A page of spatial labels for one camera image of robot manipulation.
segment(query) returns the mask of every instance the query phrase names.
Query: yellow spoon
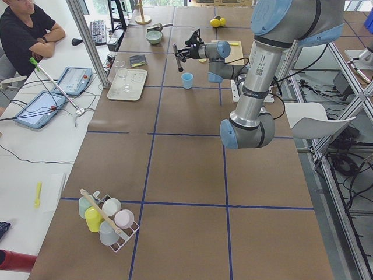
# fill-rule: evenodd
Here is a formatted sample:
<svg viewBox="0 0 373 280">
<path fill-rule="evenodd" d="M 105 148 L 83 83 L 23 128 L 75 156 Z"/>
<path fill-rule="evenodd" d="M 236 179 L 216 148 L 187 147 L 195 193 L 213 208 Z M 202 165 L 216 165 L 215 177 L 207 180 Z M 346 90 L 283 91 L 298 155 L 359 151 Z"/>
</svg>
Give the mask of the yellow spoon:
<svg viewBox="0 0 373 280">
<path fill-rule="evenodd" d="M 34 202 L 34 207 L 39 208 L 40 206 L 40 192 L 41 192 L 41 182 L 37 182 L 36 185 L 36 198 Z"/>
</svg>

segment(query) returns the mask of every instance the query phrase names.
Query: green handle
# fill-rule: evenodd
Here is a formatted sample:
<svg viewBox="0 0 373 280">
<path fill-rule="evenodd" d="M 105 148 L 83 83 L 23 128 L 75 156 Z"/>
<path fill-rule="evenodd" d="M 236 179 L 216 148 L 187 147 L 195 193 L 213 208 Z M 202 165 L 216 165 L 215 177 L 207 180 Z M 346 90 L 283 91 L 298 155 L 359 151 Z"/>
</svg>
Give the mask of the green handle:
<svg viewBox="0 0 373 280">
<path fill-rule="evenodd" d="M 39 68 L 37 67 L 37 61 L 36 61 L 35 58 L 30 57 L 30 63 L 33 64 L 33 65 L 35 65 L 35 68 L 39 71 Z"/>
</svg>

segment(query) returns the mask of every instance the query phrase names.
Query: ceramic bowl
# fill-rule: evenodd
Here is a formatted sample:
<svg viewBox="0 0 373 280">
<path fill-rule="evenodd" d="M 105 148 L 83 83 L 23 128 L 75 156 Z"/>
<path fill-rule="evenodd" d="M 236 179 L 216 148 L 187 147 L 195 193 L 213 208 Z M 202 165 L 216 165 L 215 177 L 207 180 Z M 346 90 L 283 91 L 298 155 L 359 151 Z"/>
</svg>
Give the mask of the ceramic bowl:
<svg viewBox="0 0 373 280">
<path fill-rule="evenodd" d="M 158 44 L 159 42 L 161 42 L 162 36 L 163 36 L 162 32 L 155 31 L 155 30 L 149 31 L 145 35 L 147 41 L 150 44 Z"/>
</svg>

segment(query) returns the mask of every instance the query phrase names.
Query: computer mouse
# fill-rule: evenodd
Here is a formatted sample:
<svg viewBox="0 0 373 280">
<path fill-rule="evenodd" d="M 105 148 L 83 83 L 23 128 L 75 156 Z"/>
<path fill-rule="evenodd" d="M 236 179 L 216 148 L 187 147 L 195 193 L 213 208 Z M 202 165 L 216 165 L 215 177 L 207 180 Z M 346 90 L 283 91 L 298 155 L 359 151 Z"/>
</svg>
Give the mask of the computer mouse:
<svg viewBox="0 0 373 280">
<path fill-rule="evenodd" d="M 82 38 L 73 38 L 73 39 L 71 40 L 71 44 L 72 44 L 73 46 L 79 45 L 81 42 L 83 42 Z"/>
</svg>

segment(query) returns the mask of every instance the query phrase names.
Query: wine glass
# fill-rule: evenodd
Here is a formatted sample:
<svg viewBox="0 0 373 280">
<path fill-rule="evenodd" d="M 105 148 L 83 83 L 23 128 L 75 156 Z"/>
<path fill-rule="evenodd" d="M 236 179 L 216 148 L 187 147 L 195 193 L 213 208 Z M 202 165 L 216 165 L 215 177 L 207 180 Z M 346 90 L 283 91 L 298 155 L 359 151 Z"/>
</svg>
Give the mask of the wine glass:
<svg viewBox="0 0 373 280">
<path fill-rule="evenodd" d="M 118 90 L 128 92 L 131 89 L 130 84 L 126 83 L 126 78 L 128 76 L 128 69 L 125 67 L 125 62 L 123 60 L 116 61 L 114 63 L 115 74 L 120 78 L 121 83 L 124 83 Z"/>
</svg>

